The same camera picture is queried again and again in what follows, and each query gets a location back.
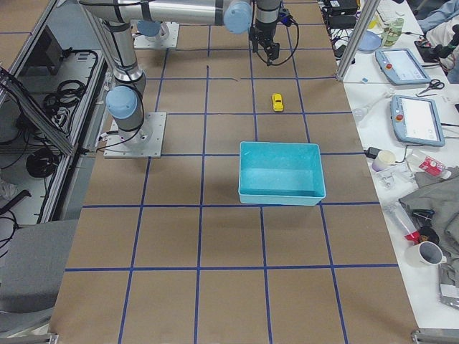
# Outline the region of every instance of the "red object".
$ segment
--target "red object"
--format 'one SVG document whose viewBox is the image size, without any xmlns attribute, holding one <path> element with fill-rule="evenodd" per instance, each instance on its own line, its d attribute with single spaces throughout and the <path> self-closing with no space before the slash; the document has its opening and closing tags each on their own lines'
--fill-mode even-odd
<svg viewBox="0 0 459 344">
<path fill-rule="evenodd" d="M 410 240 L 411 242 L 415 242 L 415 244 L 419 244 L 421 241 L 421 234 L 418 231 L 414 231 L 408 235 L 405 235 L 404 238 L 406 240 Z"/>
<path fill-rule="evenodd" d="M 419 168 L 426 171 L 428 174 L 431 174 L 432 176 L 439 176 L 442 171 L 446 169 L 446 166 L 438 160 L 435 160 L 430 156 L 426 156 L 425 160 L 419 165 Z"/>
</svg>

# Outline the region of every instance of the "white table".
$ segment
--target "white table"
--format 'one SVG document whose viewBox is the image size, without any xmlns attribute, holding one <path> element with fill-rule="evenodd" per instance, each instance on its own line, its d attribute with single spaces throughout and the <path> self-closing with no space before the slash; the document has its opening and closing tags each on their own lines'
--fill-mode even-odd
<svg viewBox="0 0 459 344">
<path fill-rule="evenodd" d="M 394 6 L 397 11 L 404 13 L 403 31 L 420 34 L 421 30 L 407 3 L 394 3 Z M 374 32 L 381 30 L 378 27 L 373 29 Z M 403 34 L 394 48 L 409 48 L 421 64 L 425 65 L 413 44 L 416 39 L 417 37 L 414 35 Z M 344 87 L 351 109 L 364 107 L 391 88 L 395 90 L 395 94 L 409 96 L 415 96 L 417 92 L 425 89 L 425 85 L 399 87 L 391 85 L 380 70 L 374 54 L 357 52 L 355 58 L 356 63 L 349 68 L 344 78 Z M 437 93 L 436 96 L 429 97 L 436 102 L 441 122 L 459 125 L 459 113 L 454 107 L 454 104 L 459 103 L 459 85 L 449 84 L 440 67 L 427 68 L 426 71 L 431 78 L 440 79 L 446 84 L 445 89 L 432 92 Z M 368 79 L 366 84 L 362 82 L 364 77 Z M 364 120 L 357 125 L 357 130 L 364 148 L 373 146 L 387 149 L 397 156 L 397 160 L 401 160 L 404 155 L 405 144 L 397 141 L 392 130 L 389 101 L 390 99 L 383 99 L 378 102 Z M 459 137 L 459 128 L 443 128 L 443 132 L 445 136 Z M 447 139 L 446 145 L 441 148 L 425 146 L 419 149 L 447 166 L 459 166 L 459 140 Z M 414 181 L 406 182 L 396 177 L 396 186 L 392 190 L 388 190 L 379 182 L 375 172 L 372 171 L 372 174 L 382 205 L 392 203 L 417 189 Z M 459 310 L 439 301 L 438 268 L 414 268 L 408 265 L 404 259 L 404 251 L 412 243 L 403 237 L 403 233 L 389 220 L 386 214 L 385 216 L 394 252 L 419 328 L 459 329 Z"/>
</svg>

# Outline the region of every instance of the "blue lid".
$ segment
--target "blue lid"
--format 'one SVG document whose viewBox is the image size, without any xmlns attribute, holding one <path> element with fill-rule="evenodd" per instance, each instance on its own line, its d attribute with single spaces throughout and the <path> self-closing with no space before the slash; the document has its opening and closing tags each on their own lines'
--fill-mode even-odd
<svg viewBox="0 0 459 344">
<path fill-rule="evenodd" d="M 155 37 L 161 29 L 160 21 L 146 21 L 139 20 L 137 23 L 137 30 L 144 36 Z"/>
<path fill-rule="evenodd" d="M 114 118 L 124 120 L 136 111 L 137 95 L 129 87 L 117 86 L 107 93 L 105 102 Z"/>
<path fill-rule="evenodd" d="M 245 1 L 233 1 L 224 13 L 223 22 L 233 34 L 247 32 L 252 23 L 252 7 Z"/>
<path fill-rule="evenodd" d="M 382 39 L 377 34 L 371 31 L 365 31 L 357 49 L 361 52 L 373 52 L 381 46 L 381 42 Z"/>
</svg>

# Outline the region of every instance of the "plastic bottle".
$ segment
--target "plastic bottle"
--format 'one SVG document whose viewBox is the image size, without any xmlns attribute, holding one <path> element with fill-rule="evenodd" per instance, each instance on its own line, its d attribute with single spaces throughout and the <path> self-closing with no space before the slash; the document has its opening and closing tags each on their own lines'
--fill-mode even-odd
<svg viewBox="0 0 459 344">
<path fill-rule="evenodd" d="M 420 233 L 417 231 L 415 225 L 412 223 L 407 212 L 402 208 L 402 205 L 398 202 L 386 206 L 385 210 L 387 211 L 390 219 L 394 225 L 399 228 L 406 240 L 410 240 L 415 244 L 418 244 L 421 239 Z"/>
<path fill-rule="evenodd" d="M 447 170 L 445 164 L 418 150 L 413 150 L 407 156 L 407 161 L 424 172 L 427 172 L 431 176 L 440 177 L 442 179 L 448 179 L 451 177 L 451 171 Z"/>
<path fill-rule="evenodd" d="M 404 24 L 403 18 L 397 18 L 389 24 L 388 27 L 382 32 L 382 45 L 384 47 L 391 47 L 399 39 L 402 34 Z"/>
</svg>

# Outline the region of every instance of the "yellow toy car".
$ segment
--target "yellow toy car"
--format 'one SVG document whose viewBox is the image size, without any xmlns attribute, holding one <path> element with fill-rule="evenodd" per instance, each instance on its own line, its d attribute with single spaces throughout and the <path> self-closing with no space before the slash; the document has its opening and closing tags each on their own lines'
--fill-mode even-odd
<svg viewBox="0 0 459 344">
<path fill-rule="evenodd" d="M 273 101 L 273 110 L 275 112 L 284 111 L 284 104 L 282 104 L 282 95 L 280 93 L 273 93 L 271 100 Z"/>
</svg>

